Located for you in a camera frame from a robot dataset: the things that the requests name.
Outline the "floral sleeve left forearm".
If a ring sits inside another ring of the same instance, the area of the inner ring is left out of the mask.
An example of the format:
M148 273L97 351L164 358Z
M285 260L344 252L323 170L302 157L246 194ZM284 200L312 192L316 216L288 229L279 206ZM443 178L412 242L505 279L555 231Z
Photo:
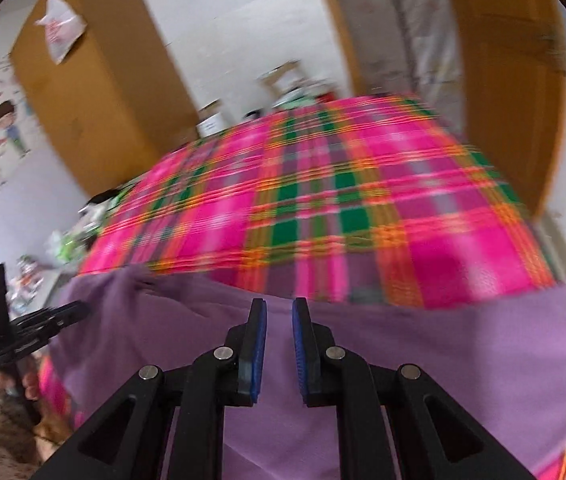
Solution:
M42 420L32 426L17 399L0 390L0 479L30 479L74 432L48 402L36 405Z

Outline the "person left hand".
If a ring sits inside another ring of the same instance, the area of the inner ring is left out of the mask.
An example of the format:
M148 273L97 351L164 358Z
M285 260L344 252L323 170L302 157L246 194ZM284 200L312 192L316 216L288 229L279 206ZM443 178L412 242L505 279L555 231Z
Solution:
M38 362L33 356L28 356L18 363L18 372L25 397L37 401L41 397L38 374ZM16 390L16 380L13 375L0 372L0 393Z

